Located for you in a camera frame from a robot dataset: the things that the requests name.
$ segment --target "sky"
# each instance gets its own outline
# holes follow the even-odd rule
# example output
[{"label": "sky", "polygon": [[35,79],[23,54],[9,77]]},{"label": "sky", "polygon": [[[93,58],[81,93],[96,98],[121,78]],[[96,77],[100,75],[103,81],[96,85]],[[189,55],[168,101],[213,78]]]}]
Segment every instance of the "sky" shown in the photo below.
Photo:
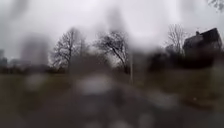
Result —
[{"label": "sky", "polygon": [[87,42],[117,27],[128,33],[133,47],[149,50],[164,44],[171,24],[192,35],[217,27],[222,36],[223,21],[224,13],[206,0],[0,0],[0,49],[9,59],[18,58],[29,34],[41,34],[53,47],[71,27]]}]

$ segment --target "house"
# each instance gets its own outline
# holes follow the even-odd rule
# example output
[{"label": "house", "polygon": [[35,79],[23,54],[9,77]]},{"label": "house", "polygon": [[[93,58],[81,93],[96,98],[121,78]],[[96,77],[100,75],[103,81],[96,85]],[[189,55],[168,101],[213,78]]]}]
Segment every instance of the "house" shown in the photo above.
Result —
[{"label": "house", "polygon": [[217,28],[187,38],[183,45],[185,56],[191,59],[213,59],[221,50],[222,40]]}]

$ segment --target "field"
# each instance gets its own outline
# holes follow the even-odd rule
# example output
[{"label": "field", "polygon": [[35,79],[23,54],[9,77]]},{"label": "field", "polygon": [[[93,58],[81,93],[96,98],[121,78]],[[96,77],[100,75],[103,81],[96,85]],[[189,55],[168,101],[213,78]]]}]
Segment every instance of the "field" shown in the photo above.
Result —
[{"label": "field", "polygon": [[[27,114],[44,101],[69,89],[66,75],[0,75],[0,115]],[[182,103],[203,109],[224,110],[224,68],[166,70],[134,74],[136,88],[177,94]]]}]

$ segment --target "bare tree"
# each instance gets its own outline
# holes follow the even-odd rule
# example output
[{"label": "bare tree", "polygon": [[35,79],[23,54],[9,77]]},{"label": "bare tree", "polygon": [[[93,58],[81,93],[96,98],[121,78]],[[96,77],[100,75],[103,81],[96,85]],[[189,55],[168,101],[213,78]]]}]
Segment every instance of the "bare tree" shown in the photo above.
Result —
[{"label": "bare tree", "polygon": [[79,30],[71,28],[58,41],[52,54],[53,66],[70,68],[72,57],[81,54],[85,39]]},{"label": "bare tree", "polygon": [[207,2],[208,2],[209,5],[212,5],[213,7],[218,9],[219,11],[224,10],[224,0],[207,0]]},{"label": "bare tree", "polygon": [[110,31],[109,34],[104,34],[99,37],[97,46],[105,54],[111,54],[117,57],[127,72],[128,66],[128,47],[126,36],[120,31]]},{"label": "bare tree", "polygon": [[180,25],[171,25],[168,32],[168,41],[166,42],[172,47],[172,50],[181,54],[184,40],[187,37],[187,33]]}]

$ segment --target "overcast sky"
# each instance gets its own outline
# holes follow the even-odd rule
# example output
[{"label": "overcast sky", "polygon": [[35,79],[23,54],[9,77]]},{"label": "overcast sky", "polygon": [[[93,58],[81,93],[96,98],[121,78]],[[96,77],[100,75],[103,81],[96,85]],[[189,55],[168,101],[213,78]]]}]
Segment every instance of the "overcast sky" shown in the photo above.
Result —
[{"label": "overcast sky", "polygon": [[181,24],[193,34],[218,27],[224,34],[224,13],[206,0],[0,0],[0,48],[9,58],[19,57],[18,46],[29,33],[45,35],[53,47],[72,26],[91,41],[113,24],[108,15],[114,10],[134,46],[145,49],[162,45],[170,24]]}]

